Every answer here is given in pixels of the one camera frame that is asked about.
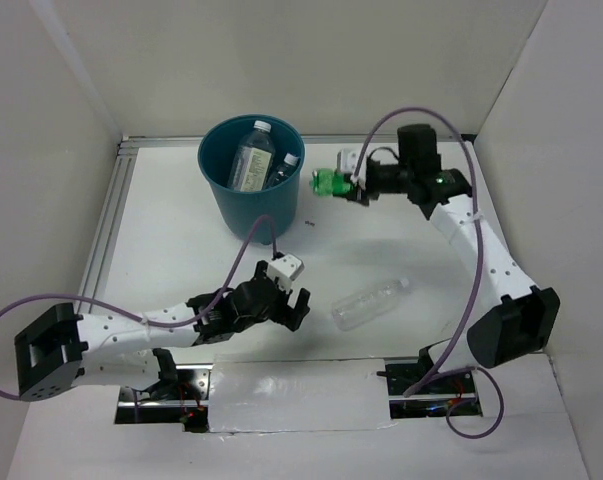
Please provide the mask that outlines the green plastic bottle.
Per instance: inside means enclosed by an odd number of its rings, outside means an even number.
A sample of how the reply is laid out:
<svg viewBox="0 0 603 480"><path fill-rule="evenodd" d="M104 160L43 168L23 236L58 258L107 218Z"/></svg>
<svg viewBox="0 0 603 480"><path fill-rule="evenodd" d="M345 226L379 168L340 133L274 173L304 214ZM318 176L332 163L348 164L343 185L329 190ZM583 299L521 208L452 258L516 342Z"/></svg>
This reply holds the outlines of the green plastic bottle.
<svg viewBox="0 0 603 480"><path fill-rule="evenodd" d="M315 195L321 197L344 196L353 189L353 184L346 175L327 168L314 170L309 186Z"/></svg>

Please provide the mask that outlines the large clear bottle front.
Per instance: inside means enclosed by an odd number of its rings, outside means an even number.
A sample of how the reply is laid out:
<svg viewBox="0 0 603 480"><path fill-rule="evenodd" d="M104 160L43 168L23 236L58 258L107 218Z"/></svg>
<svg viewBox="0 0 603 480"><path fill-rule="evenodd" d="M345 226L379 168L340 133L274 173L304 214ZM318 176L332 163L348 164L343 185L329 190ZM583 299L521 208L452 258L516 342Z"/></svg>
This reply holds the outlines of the large clear bottle front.
<svg viewBox="0 0 603 480"><path fill-rule="evenodd" d="M256 120L252 131L240 141L227 182L229 189L257 192L263 188L275 156L270 133L269 123Z"/></svg>

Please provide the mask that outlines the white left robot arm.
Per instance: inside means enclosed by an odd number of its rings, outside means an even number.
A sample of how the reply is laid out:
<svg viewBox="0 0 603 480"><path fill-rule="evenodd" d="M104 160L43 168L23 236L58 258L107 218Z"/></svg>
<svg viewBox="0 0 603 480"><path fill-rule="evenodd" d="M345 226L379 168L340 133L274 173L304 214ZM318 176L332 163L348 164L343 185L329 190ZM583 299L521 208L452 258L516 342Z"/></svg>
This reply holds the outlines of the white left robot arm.
<svg viewBox="0 0 603 480"><path fill-rule="evenodd" d="M294 305L288 303L303 269L299 258L282 254L258 262L250 280L221 297L198 295L135 319L54 305L15 336L18 398L46 400L83 385L116 385L168 398L179 377L172 349L225 342L266 321L296 331L310 311L306 289Z"/></svg>

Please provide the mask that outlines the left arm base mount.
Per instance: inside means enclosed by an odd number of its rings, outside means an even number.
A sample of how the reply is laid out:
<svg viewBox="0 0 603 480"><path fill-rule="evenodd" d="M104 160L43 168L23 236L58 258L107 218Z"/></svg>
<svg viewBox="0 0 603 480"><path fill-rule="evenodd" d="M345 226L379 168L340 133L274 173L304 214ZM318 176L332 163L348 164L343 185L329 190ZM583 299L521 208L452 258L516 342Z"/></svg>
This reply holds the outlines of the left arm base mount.
<svg viewBox="0 0 603 480"><path fill-rule="evenodd" d="M178 425L184 432L209 431L208 406L211 363L177 364L177 381L162 393L136 392L122 387L115 425Z"/></svg>

